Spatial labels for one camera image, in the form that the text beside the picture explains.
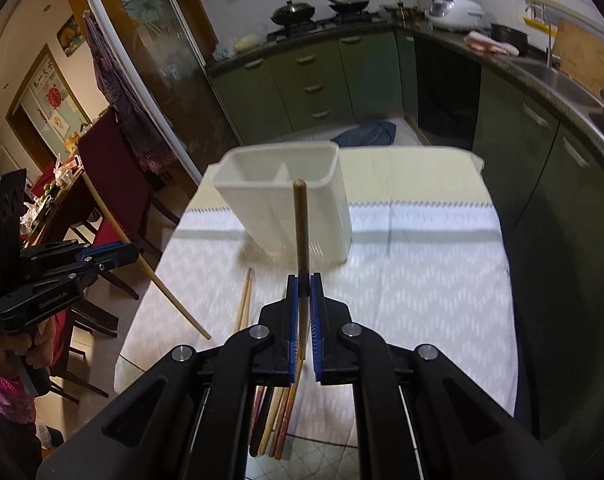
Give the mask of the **person's left hand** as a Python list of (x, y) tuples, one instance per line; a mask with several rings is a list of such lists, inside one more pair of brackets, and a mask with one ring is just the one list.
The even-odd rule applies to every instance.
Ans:
[(24, 356), (34, 368), (52, 365), (55, 350), (56, 322), (54, 318), (37, 325), (32, 335), (7, 335), (0, 330), (0, 376), (14, 379), (18, 376), (12, 356)]

